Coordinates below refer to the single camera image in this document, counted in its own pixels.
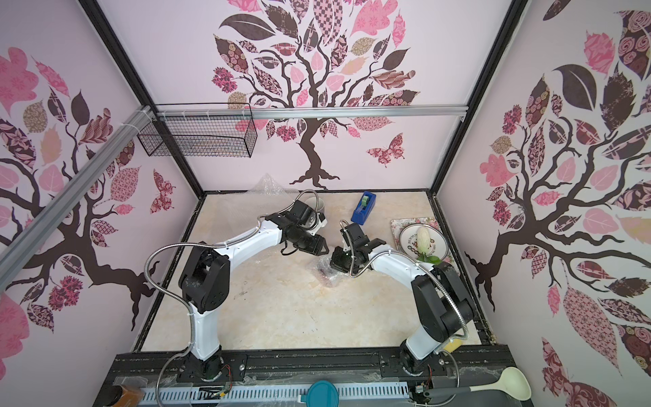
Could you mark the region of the clear bubble wrap sheet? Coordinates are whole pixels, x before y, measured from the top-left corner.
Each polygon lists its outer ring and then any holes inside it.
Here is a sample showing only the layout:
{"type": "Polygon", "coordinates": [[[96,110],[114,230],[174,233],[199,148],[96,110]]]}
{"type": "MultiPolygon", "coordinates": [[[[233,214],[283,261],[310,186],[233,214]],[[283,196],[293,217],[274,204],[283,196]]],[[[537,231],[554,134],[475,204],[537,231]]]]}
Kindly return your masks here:
{"type": "Polygon", "coordinates": [[[280,183],[276,182],[270,174],[262,176],[252,188],[247,190],[247,194],[261,196],[263,198],[288,196],[286,189],[280,183]]]}
{"type": "Polygon", "coordinates": [[[316,258],[310,270],[319,283],[326,288],[335,288],[342,278],[342,273],[331,267],[330,256],[316,258]]]}

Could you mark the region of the red mug black handle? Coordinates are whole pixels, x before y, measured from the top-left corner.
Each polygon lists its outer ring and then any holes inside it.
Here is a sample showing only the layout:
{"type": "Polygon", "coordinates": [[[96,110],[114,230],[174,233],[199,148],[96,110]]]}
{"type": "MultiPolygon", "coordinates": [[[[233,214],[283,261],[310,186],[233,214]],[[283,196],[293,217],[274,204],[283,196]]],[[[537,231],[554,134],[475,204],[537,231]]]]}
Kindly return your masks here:
{"type": "Polygon", "coordinates": [[[320,282],[326,287],[334,287],[337,285],[337,273],[330,268],[319,268],[317,276],[320,282]]]}

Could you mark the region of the blue tape dispenser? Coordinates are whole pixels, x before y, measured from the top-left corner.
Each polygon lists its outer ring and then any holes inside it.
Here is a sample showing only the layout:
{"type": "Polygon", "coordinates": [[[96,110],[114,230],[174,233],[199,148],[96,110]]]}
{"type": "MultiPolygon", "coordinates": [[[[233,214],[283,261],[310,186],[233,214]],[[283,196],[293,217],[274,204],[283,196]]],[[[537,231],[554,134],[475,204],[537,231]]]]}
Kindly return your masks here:
{"type": "Polygon", "coordinates": [[[351,222],[364,225],[369,219],[375,207],[376,195],[371,192],[364,192],[351,216],[351,222]]]}

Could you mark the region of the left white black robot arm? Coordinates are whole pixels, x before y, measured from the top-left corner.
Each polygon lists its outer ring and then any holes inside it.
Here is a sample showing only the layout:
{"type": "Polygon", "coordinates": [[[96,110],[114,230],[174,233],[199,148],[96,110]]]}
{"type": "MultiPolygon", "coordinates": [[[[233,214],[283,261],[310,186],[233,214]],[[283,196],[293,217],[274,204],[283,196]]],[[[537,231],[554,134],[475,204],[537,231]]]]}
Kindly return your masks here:
{"type": "Polygon", "coordinates": [[[225,365],[219,339],[219,308],[230,293],[232,272],[278,244],[291,244],[296,251],[314,256],[328,254],[327,241],[318,234],[326,224],[326,220],[318,220],[305,230],[284,220],[264,220],[258,229],[252,228],[223,244],[193,249],[179,281],[182,298],[192,310],[191,345],[185,358],[188,376],[212,382],[225,365]]]}

